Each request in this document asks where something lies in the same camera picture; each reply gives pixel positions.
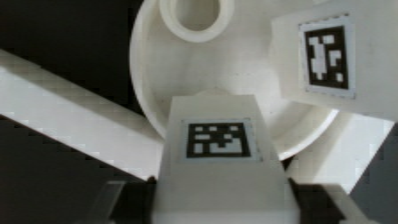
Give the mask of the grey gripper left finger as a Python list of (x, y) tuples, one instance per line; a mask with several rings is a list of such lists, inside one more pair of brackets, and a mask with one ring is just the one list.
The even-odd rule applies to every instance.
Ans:
[(156, 180), (108, 181), (82, 224), (151, 224)]

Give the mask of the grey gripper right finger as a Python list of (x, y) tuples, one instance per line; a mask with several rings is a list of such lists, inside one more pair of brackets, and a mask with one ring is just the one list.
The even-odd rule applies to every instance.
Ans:
[(290, 186), (300, 208), (300, 224), (380, 224), (361, 211), (339, 185), (290, 180)]

